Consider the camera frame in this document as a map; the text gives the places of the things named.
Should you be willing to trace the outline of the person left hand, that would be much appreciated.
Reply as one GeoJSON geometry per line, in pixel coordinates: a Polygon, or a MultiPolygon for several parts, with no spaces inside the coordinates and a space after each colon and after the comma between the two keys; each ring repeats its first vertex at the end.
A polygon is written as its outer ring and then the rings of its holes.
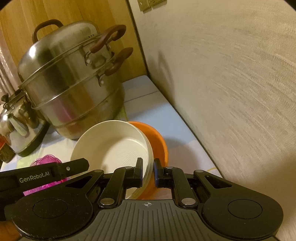
{"type": "Polygon", "coordinates": [[[17,241],[21,238],[15,225],[10,221],[0,222],[0,241],[17,241]]]}

